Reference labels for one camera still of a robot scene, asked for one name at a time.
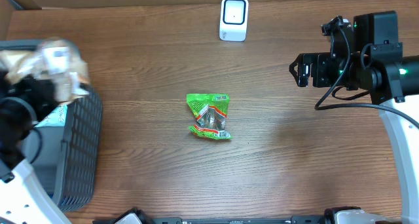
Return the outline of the green snack packet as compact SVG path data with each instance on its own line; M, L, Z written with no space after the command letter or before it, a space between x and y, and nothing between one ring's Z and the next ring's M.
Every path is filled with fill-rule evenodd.
M230 140L225 130L230 96L228 94L187 94L186 102L196 119L189 130L196 136L213 140Z

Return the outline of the beige cookie snack bag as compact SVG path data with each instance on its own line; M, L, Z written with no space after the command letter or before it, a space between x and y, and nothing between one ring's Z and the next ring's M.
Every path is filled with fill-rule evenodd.
M1 70L11 84L25 77L50 81L54 99L59 103L71 103L89 95L84 88L90 84L88 64L78 48L66 39L1 41Z

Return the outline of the teal snack packet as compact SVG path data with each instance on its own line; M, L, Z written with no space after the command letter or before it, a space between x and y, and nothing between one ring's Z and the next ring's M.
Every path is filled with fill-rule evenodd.
M61 127L65 126L67 117L67 105L61 105L55 108L49 115L47 115L36 127Z

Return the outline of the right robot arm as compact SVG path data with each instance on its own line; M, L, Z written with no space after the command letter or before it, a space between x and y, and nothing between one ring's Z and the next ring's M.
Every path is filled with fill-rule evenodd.
M392 146L401 189L398 223L418 222L418 57L404 56L394 10L336 16L321 25L329 52L302 53L289 66L297 86L328 91L314 106L376 109Z

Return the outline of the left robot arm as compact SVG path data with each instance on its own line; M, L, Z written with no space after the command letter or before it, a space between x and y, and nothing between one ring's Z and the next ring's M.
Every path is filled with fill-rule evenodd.
M57 106L50 80L28 75L18 83L1 71L1 222L69 223L43 189L22 141Z

